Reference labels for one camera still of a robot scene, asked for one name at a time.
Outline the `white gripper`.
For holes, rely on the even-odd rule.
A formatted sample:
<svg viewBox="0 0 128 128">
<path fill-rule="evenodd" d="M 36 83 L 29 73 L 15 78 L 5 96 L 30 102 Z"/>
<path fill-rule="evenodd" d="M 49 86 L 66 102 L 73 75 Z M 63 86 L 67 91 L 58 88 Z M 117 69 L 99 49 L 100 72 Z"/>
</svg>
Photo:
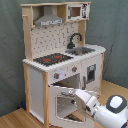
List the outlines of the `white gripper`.
<svg viewBox="0 0 128 128">
<path fill-rule="evenodd" d="M 69 94 L 75 97 L 75 106 L 82 115 L 88 114 L 89 116 L 93 116 L 96 108 L 100 106 L 97 97 L 91 91 L 75 89 L 74 91 L 70 91 Z"/>
</svg>

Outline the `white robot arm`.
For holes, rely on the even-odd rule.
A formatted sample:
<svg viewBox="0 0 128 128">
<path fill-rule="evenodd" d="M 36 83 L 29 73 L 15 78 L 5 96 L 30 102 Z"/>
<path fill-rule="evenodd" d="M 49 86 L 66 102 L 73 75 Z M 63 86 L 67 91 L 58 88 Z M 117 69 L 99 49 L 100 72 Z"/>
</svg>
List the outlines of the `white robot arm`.
<svg viewBox="0 0 128 128">
<path fill-rule="evenodd" d="M 126 128 L 128 124 L 128 104 L 121 95 L 111 95 L 105 105 L 88 91 L 76 89 L 69 92 L 73 103 L 82 115 L 89 115 L 104 128 Z"/>
</svg>

